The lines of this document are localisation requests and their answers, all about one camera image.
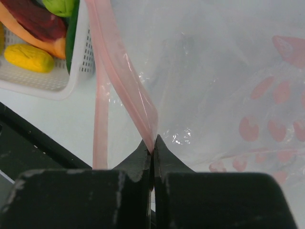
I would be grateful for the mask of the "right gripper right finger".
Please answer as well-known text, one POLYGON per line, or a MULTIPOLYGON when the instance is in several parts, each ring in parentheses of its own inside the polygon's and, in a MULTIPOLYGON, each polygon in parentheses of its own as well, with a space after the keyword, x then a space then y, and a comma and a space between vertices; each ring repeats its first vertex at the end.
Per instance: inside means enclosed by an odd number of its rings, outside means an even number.
POLYGON ((195 172, 157 136, 153 153, 159 229, 295 229, 284 194, 264 173, 195 172))

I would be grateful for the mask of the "dark green cucumber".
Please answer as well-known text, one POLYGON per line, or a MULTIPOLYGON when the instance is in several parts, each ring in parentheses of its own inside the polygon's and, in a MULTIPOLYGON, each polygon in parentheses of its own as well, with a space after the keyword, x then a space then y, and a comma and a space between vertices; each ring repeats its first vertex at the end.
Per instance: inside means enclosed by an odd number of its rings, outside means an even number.
POLYGON ((68 25, 68 29, 67 29, 67 35, 66 35, 65 52, 66 52, 66 68, 67 68, 68 74, 70 74, 70 72, 71 72, 71 63, 72 63, 75 34, 76 34, 76 27, 77 27, 77 20, 78 20, 79 4, 80 4, 80 1, 76 0, 74 3, 74 7, 72 10, 70 20, 69 20, 69 25, 68 25))

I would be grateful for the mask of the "papaya slice with red flesh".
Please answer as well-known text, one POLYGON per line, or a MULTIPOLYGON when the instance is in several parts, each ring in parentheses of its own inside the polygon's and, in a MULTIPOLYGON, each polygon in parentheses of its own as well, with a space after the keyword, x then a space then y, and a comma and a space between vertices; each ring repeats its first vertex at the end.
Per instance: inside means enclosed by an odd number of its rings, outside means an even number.
POLYGON ((25 42, 66 59, 66 23, 35 1, 2 0, 0 21, 25 42))

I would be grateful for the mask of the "clear zip top bag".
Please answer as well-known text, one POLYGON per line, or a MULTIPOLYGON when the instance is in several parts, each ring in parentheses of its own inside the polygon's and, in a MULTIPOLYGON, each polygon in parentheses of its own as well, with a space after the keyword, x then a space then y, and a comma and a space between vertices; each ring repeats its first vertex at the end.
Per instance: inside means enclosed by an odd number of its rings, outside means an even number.
POLYGON ((302 0, 88 0, 93 167, 160 135, 197 171, 305 182, 302 0))

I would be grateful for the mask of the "yellow green mango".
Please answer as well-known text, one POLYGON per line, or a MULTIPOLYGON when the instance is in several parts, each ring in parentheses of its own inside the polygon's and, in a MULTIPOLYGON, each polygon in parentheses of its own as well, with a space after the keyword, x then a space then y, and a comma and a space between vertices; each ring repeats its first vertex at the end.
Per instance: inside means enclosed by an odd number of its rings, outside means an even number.
POLYGON ((0 23, 0 55, 2 55, 5 45, 5 36, 4 36, 4 28, 2 23, 0 23))

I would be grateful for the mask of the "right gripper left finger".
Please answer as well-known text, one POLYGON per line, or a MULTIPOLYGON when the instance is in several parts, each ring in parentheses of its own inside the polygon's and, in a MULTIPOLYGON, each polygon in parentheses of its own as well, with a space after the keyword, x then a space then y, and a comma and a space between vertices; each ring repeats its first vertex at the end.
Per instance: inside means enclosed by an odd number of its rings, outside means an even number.
POLYGON ((148 229, 151 156, 144 142, 111 170, 22 173, 0 212, 3 229, 148 229))

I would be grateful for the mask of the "green lime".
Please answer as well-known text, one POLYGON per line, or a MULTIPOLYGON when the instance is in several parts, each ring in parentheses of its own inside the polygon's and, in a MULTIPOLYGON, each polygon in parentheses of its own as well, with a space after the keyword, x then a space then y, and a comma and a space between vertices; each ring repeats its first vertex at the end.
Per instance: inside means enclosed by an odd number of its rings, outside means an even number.
POLYGON ((43 0, 45 8, 59 17, 70 17, 76 6, 79 5, 78 0, 43 0))

